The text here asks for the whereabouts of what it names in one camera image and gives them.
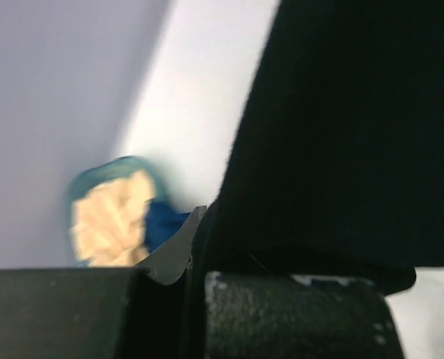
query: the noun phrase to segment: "gray surface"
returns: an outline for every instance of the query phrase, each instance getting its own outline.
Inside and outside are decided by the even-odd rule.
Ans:
[[[0,268],[68,263],[64,189],[108,159],[167,3],[0,1]]]

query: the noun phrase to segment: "blue cloth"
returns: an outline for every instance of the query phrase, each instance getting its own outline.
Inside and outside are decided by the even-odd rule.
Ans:
[[[153,200],[146,214],[146,238],[144,244],[149,253],[163,245],[182,227],[190,213],[179,213],[169,203]]]

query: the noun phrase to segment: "teal basket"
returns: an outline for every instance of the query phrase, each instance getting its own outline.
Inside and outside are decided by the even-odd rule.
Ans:
[[[79,174],[70,184],[68,188],[65,212],[67,220],[67,238],[68,251],[72,266],[86,267],[87,261],[79,261],[75,257],[75,248],[73,247],[73,238],[71,238],[70,228],[73,226],[73,202],[85,197],[86,194],[104,182],[116,180],[118,178],[130,177],[134,172],[143,170],[155,184],[156,200],[166,200],[167,190],[160,176],[157,174],[155,167],[146,159],[137,156],[126,156],[115,159],[105,165],[91,168]]]

